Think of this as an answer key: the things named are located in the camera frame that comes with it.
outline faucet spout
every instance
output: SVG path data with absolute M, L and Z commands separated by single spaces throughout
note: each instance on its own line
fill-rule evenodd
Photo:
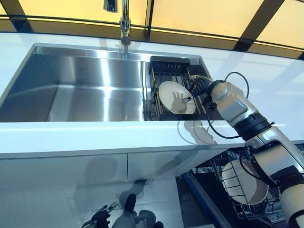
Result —
M 121 42 L 124 45 L 125 53 L 128 52 L 128 46 L 131 44 L 130 30 L 131 21 L 129 19 L 129 0 L 123 0 L 123 16 L 119 21 L 121 28 Z
M 131 44 L 131 21 L 129 18 L 129 0 L 123 1 L 123 15 L 120 18 L 119 24 L 121 29 L 121 42 L 124 46 L 125 53 L 128 52 L 128 46 Z M 117 0 L 104 0 L 104 9 L 109 12 L 117 12 Z

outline stainless steel sink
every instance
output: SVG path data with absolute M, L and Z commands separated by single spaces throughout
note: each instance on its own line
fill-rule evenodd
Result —
M 155 55 L 202 64 L 191 55 L 37 44 L 0 97 L 0 122 L 144 121 Z

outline dish rack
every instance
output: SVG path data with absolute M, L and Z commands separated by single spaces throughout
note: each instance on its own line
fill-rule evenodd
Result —
M 201 97 L 194 99 L 196 108 L 193 114 L 173 114 L 162 105 L 159 98 L 159 86 L 165 81 L 179 83 L 192 92 L 193 80 L 190 78 L 189 67 L 190 60 L 187 58 L 151 57 L 149 74 L 154 108 L 149 113 L 150 120 L 206 120 Z
M 240 153 L 242 153 L 242 160 L 250 161 L 253 156 L 248 150 L 238 148 L 237 150 L 233 150 L 233 149 L 227 150 L 227 151 L 223 152 L 222 154 L 220 154 L 210 160 L 214 173 L 215 173 L 217 179 L 220 182 L 222 182 L 222 184 L 224 182 L 224 179 L 221 176 L 222 169 L 224 168 L 224 166 L 226 164 L 228 164 L 230 162 L 232 169 L 234 171 L 234 168 L 233 168 L 234 166 L 233 166 L 232 161 L 239 159 Z M 235 196 L 229 196 L 229 199 L 230 199 L 230 202 L 231 202 L 237 216 L 240 219 L 252 220 L 252 219 L 267 217 L 271 223 L 277 223 L 277 222 L 286 220 L 286 218 L 282 212 L 281 203 L 280 203 L 280 199 L 279 199 L 279 192 L 276 187 L 269 186 L 268 194 L 263 201 L 261 201 L 260 203 L 258 203 L 256 205 L 249 205 L 246 195 L 243 192 L 242 186 L 241 186 L 238 178 L 237 178 L 237 181 L 238 181 L 238 185 L 233 186 L 233 187 L 240 186 L 241 190 L 242 190 L 242 194 L 235 195 L 235 196 L 244 196 L 247 204 L 241 204 L 241 203 L 235 201 L 234 199 L 232 199 L 232 197 L 235 197 Z

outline cabinet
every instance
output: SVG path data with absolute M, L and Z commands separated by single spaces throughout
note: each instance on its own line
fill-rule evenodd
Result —
M 0 190 L 127 180 L 127 155 L 0 160 Z
M 180 176 L 225 149 L 183 150 L 128 154 L 128 179 Z

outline black dish rack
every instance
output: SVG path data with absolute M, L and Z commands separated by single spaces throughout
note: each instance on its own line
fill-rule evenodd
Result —
M 166 81 L 179 83 L 190 92 L 193 90 L 193 80 L 190 78 L 190 60 L 187 58 L 152 56 L 150 59 L 149 74 L 151 75 L 151 92 L 154 109 L 150 112 L 150 120 L 206 120 L 205 108 L 202 105 L 202 96 L 194 99 L 196 106 L 193 114 L 173 114 L 166 109 L 159 98 L 159 86 Z M 213 120 L 222 120 L 215 110 L 210 112 Z

